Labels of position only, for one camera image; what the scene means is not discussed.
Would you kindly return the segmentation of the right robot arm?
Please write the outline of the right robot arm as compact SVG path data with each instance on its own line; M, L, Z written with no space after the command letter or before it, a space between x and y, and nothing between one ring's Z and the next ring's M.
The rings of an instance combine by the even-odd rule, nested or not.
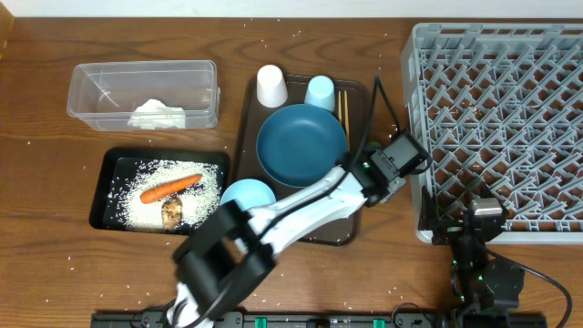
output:
M459 219L442 219L428 189L422 188L419 226L432 231L433 245L451 247L452 292L461 300L438 327L508 327L509 312L519 305L524 270L488 254L486 248L502 233L508 210L486 186L480 191Z

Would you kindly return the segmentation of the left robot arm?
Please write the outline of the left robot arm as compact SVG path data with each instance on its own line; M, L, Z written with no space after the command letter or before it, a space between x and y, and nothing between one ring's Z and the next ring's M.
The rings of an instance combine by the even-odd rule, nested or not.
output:
M361 207L390 199L432 157L403 132L385 148L361 146L342 155L323 178L272 204L242 210L230 200L173 253L177 297L168 327L211 327L271 273L278 255L302 236Z

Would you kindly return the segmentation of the light blue bowl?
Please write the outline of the light blue bowl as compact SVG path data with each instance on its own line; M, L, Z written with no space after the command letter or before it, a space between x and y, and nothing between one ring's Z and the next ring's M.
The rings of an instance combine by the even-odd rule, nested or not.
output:
M231 184L220 199L220 205L235 200L241 210L272 204L276 196L272 189L258 179L241 179Z

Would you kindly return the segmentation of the white tissue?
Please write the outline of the white tissue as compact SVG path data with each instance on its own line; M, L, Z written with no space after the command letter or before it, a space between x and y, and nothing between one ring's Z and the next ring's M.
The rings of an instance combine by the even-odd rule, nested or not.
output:
M149 99L131 114L128 125L140 129L184 129L186 114L183 108L169 107L157 99Z

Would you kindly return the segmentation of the orange carrot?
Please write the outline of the orange carrot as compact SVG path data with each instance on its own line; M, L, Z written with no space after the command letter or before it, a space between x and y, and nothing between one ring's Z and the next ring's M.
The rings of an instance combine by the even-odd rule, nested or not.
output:
M159 185L150 190L146 190L140 195L140 200L144 204L150 204L161 200L168 195L184 190L195 185L202 178L201 175L193 175L183 179L173 180L171 182Z

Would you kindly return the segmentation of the dark blue plate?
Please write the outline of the dark blue plate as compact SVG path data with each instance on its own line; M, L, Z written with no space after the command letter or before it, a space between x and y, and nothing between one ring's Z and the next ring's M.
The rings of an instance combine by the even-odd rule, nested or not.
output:
M344 130L335 116L307 104L276 110L262 124L256 141L265 172L295 188L324 177L347 149Z

